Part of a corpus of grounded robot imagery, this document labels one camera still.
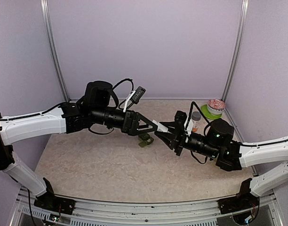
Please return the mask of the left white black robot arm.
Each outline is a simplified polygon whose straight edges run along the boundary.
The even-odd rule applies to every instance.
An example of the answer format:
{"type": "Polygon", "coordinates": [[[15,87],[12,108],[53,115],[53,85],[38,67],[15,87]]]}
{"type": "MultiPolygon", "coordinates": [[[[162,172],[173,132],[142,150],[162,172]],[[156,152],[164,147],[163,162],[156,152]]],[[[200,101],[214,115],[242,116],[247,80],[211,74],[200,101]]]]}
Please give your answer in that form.
{"type": "Polygon", "coordinates": [[[43,112],[14,117],[0,114],[0,171],[28,188],[47,208],[56,209],[59,198],[49,181],[24,164],[12,144],[43,135],[70,134],[90,129],[94,124],[119,128],[130,136],[157,130],[158,126],[140,113],[126,107],[120,110],[118,106],[113,85],[94,81],[87,84],[85,95],[76,103],[63,102],[43,112]]]}

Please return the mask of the green weekly pill organizer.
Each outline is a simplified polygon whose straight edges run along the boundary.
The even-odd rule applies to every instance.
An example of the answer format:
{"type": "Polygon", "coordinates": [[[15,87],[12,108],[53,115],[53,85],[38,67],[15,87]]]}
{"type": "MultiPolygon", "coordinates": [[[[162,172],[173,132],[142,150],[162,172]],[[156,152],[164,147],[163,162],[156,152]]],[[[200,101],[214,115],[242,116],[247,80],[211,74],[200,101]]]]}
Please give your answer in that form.
{"type": "Polygon", "coordinates": [[[138,135],[138,138],[140,140],[140,142],[138,143],[138,145],[143,148],[145,146],[151,145],[154,142],[154,138],[148,134],[148,133],[143,133],[138,135]]]}

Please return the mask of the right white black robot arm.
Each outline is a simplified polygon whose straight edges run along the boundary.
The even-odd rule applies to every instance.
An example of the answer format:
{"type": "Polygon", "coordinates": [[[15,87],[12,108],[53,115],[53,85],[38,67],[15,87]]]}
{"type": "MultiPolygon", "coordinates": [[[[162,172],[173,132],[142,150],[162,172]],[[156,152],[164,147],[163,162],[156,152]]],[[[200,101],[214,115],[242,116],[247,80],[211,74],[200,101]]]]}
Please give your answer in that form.
{"type": "Polygon", "coordinates": [[[288,182],[288,136],[267,142],[241,143],[233,141],[234,128],[222,119],[212,121],[206,135],[191,131],[186,120],[153,123],[157,125],[155,135],[174,150],[176,155],[187,149],[192,155],[198,153],[215,159],[216,166],[225,171],[281,162],[272,170],[242,182],[240,191],[234,198],[234,205],[238,209],[246,208],[253,197],[260,197],[288,182]]]}

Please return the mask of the small white pill bottle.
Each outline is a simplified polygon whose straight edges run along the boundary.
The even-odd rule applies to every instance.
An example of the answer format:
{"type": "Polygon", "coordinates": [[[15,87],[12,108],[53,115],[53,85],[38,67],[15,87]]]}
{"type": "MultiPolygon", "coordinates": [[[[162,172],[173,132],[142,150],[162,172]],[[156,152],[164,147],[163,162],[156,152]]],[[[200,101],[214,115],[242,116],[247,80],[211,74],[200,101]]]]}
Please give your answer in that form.
{"type": "Polygon", "coordinates": [[[168,132],[168,128],[164,125],[162,125],[160,122],[156,121],[156,120],[152,120],[152,122],[157,125],[157,131],[158,132],[168,132]]]}

